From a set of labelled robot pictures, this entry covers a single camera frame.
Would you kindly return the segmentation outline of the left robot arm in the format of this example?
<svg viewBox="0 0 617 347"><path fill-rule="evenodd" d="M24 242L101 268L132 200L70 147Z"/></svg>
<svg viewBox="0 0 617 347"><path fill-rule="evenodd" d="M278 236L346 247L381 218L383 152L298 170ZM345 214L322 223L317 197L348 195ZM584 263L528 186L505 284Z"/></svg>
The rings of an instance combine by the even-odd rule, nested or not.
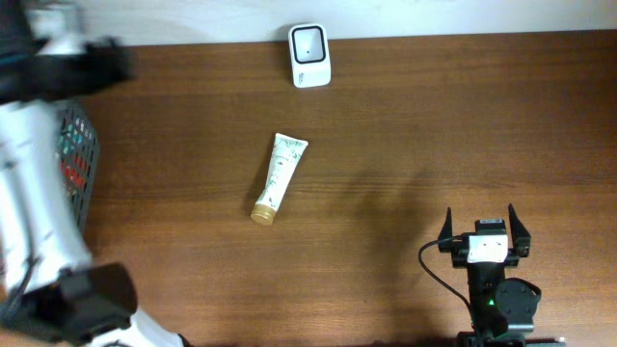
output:
<svg viewBox="0 0 617 347"><path fill-rule="evenodd" d="M119 263L85 244L99 152L75 98L128 80L127 50L90 39L72 1L1 5L1 325L49 344L183 346L140 307Z"/></svg>

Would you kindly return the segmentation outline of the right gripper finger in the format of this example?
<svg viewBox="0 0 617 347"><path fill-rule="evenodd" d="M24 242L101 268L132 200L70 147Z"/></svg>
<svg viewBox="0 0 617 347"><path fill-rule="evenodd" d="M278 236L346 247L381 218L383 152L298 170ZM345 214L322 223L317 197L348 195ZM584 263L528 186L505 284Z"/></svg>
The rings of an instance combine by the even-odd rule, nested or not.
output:
<svg viewBox="0 0 617 347"><path fill-rule="evenodd" d="M451 212L451 208L448 207L446 210L446 216L445 216L445 220L443 223L443 227L438 237L439 241L445 241L446 239L451 239L453 237L452 226L453 226L452 212Z"/></svg>
<svg viewBox="0 0 617 347"><path fill-rule="evenodd" d="M531 235L519 219L512 203L508 205L508 218L516 253L529 254L531 248Z"/></svg>

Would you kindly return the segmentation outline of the white cream tube gold cap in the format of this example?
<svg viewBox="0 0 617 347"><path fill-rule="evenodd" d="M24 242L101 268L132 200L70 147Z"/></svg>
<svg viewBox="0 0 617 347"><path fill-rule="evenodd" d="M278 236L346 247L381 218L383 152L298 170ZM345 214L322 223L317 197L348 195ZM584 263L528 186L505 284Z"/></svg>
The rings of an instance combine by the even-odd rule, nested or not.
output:
<svg viewBox="0 0 617 347"><path fill-rule="evenodd" d="M264 189L255 202L251 218L270 226L281 207L287 187L309 142L277 133Z"/></svg>

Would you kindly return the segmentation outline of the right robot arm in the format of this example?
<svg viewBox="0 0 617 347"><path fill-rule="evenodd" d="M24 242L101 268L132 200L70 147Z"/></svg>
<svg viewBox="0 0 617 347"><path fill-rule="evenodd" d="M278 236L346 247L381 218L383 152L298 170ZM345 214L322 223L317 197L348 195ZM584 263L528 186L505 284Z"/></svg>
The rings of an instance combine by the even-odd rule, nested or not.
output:
<svg viewBox="0 0 617 347"><path fill-rule="evenodd" d="M455 235L452 212L437 239L438 249L449 254L454 268L467 271L471 318L470 332L457 334L456 346L563 346L558 339L530 339L534 315L542 298L535 284L505 276L531 250L531 235L508 206L508 219L484 219L474 222L474 231Z"/></svg>

